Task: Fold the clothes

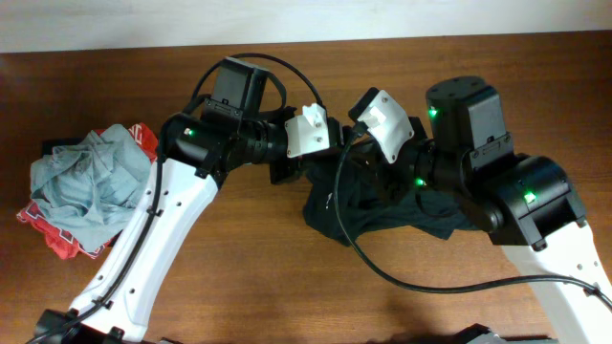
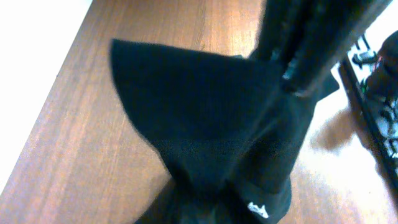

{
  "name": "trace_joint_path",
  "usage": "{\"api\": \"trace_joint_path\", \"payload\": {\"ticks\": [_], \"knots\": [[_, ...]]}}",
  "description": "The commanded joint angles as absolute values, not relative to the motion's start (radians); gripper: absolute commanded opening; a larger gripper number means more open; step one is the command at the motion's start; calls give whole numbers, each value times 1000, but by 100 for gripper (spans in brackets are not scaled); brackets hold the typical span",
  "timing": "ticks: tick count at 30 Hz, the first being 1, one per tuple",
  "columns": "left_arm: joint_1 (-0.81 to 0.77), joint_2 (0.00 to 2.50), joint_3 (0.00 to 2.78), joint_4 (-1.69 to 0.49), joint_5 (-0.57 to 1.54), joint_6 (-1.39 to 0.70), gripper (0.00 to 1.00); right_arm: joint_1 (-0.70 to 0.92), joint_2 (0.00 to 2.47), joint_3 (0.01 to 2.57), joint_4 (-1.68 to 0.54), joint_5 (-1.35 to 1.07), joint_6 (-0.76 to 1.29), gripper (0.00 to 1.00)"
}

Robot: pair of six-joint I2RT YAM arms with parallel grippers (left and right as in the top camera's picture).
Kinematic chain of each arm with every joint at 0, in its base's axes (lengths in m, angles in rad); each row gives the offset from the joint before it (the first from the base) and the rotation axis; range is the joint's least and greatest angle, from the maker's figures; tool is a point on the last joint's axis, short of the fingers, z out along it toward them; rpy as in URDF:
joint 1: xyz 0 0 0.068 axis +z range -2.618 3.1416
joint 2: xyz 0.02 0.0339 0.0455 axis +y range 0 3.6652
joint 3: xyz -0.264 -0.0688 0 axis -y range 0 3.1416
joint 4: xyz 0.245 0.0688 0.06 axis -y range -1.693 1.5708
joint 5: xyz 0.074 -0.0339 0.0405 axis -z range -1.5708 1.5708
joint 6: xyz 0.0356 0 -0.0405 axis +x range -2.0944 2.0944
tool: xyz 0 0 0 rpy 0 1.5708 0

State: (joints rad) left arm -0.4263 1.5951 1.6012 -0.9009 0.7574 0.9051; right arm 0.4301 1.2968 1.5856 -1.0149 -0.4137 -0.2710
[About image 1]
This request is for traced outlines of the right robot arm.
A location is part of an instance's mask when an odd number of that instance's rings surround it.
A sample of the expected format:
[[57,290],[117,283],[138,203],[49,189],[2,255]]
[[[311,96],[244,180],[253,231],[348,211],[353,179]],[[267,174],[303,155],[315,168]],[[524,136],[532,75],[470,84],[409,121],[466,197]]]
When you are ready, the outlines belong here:
[[426,91],[431,133],[387,92],[372,88],[350,110],[366,141],[353,155],[384,198],[448,194],[504,251],[532,288],[561,343],[611,339],[611,284],[586,208],[553,160],[518,154],[498,92],[474,75]]

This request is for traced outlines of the black Nike t-shirt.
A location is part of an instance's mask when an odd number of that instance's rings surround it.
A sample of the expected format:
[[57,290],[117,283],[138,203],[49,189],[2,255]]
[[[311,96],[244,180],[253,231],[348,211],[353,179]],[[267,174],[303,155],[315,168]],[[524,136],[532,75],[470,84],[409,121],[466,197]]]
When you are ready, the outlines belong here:
[[306,173],[312,188],[302,215],[307,226],[344,246],[362,234],[412,226],[436,238],[446,240],[455,230],[475,230],[476,226],[446,193],[425,190],[417,204],[409,192],[398,204],[386,204],[375,187],[353,164],[346,163],[339,180],[339,203],[334,204],[334,180],[338,159],[333,157],[310,168]]

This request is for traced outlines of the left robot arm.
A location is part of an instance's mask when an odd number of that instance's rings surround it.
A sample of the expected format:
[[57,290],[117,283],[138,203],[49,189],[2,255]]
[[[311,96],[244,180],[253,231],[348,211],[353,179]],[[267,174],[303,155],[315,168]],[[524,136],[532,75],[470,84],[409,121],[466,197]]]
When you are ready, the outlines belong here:
[[66,312],[47,310],[36,343],[138,343],[187,234],[230,171],[266,164],[272,183],[296,180],[306,164],[342,145],[339,122],[321,99],[301,109],[261,107],[275,82],[257,54],[234,54],[208,71],[211,93],[195,89],[163,125],[144,193],[111,253]]

